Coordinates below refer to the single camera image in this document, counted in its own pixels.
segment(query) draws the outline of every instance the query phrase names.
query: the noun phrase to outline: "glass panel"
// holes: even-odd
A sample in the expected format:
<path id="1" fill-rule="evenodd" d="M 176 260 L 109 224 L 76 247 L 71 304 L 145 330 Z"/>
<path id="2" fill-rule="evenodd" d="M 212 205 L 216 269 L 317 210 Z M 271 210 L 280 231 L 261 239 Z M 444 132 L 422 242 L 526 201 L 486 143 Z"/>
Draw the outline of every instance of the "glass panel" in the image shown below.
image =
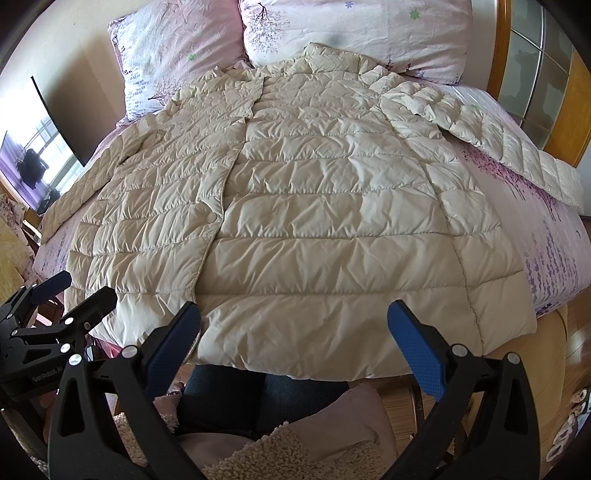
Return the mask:
<path id="1" fill-rule="evenodd" d="M 525 116 L 541 55 L 541 51 L 531 43 L 511 32 L 509 56 L 499 94 L 499 103 L 508 112 Z"/>
<path id="2" fill-rule="evenodd" d="M 546 12 L 546 34 L 544 51 L 567 72 L 570 70 L 570 59 L 573 56 L 573 44 L 564 30 L 560 28 L 554 17 Z"/>
<path id="3" fill-rule="evenodd" d="M 523 120 L 519 118 L 517 115 L 513 115 L 512 113 L 510 113 L 509 115 L 511 115 L 511 118 L 515 120 L 515 123 L 520 127 Z"/>
<path id="4" fill-rule="evenodd" d="M 542 6 L 536 0 L 512 0 L 511 28 L 542 46 Z"/>
<path id="5" fill-rule="evenodd" d="M 542 68 L 526 120 L 552 130 L 560 112 L 569 76 L 548 57 L 542 59 Z"/>
<path id="6" fill-rule="evenodd" d="M 539 149 L 543 149 L 550 137 L 550 131 L 525 120 L 521 125 L 523 131 Z"/>

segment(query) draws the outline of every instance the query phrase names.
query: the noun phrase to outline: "metal screw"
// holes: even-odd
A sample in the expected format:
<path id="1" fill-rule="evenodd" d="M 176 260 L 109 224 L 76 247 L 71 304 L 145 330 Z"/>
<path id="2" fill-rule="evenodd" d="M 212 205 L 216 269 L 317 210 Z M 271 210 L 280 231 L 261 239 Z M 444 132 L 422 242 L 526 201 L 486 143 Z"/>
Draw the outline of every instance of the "metal screw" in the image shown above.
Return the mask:
<path id="1" fill-rule="evenodd" d="M 507 355 L 507 360 L 509 360 L 510 364 L 519 365 L 521 362 L 521 357 L 517 355 L 517 353 L 511 352 Z"/>
<path id="2" fill-rule="evenodd" d="M 135 345 L 128 345 L 121 350 L 121 356 L 123 358 L 133 358 L 138 354 L 138 348 Z"/>
<path id="3" fill-rule="evenodd" d="M 70 357 L 70 359 L 68 360 L 68 363 L 70 365 L 78 365 L 80 362 L 82 362 L 82 355 L 79 353 L 75 353 L 74 355 L 72 355 Z"/>
<path id="4" fill-rule="evenodd" d="M 455 356 L 466 356 L 468 354 L 468 349 L 461 343 L 456 343 L 454 346 L 452 346 L 452 353 Z"/>

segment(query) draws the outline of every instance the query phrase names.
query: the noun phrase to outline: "quilted stitching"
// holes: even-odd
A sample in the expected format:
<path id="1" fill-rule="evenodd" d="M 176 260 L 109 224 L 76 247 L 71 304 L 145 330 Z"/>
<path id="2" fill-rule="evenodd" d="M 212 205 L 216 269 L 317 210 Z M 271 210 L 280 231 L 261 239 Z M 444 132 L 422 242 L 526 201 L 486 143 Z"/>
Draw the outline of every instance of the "quilted stitching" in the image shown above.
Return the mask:
<path id="1" fill-rule="evenodd" d="M 408 372 L 385 322 L 396 299 L 476 355 L 530 333 L 521 261 L 437 125 L 576 201 L 576 174 L 493 117 L 311 44 L 196 80 L 56 202 L 44 235 L 106 185 L 67 306 L 115 288 L 93 334 L 126 345 L 198 301 L 192 361 L 318 380 Z"/>

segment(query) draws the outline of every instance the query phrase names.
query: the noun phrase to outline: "tree print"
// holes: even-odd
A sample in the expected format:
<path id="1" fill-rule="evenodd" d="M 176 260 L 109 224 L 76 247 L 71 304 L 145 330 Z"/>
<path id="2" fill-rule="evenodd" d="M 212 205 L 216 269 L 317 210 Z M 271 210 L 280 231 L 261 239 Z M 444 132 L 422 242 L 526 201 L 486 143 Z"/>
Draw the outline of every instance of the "tree print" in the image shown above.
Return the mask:
<path id="1" fill-rule="evenodd" d="M 156 84 L 154 96 L 148 98 L 148 100 L 158 100 L 160 105 L 166 106 L 171 97 L 182 87 L 183 84 L 177 79 L 162 78 Z"/>
<path id="2" fill-rule="evenodd" d="M 276 52 L 277 42 L 283 36 L 283 28 L 289 26 L 284 12 L 269 11 L 259 2 L 259 12 L 251 9 L 246 15 L 246 37 L 263 52 Z"/>

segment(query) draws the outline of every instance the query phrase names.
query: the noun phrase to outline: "pink cushion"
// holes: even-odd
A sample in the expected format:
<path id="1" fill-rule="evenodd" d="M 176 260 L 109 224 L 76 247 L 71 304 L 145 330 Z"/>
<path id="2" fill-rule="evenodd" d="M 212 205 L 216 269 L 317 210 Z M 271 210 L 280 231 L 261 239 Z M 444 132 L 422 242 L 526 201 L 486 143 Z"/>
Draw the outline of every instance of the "pink cushion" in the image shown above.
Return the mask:
<path id="1" fill-rule="evenodd" d="M 160 110 L 183 86 L 245 58 L 237 0 L 155 0 L 111 22 L 126 118 Z"/>

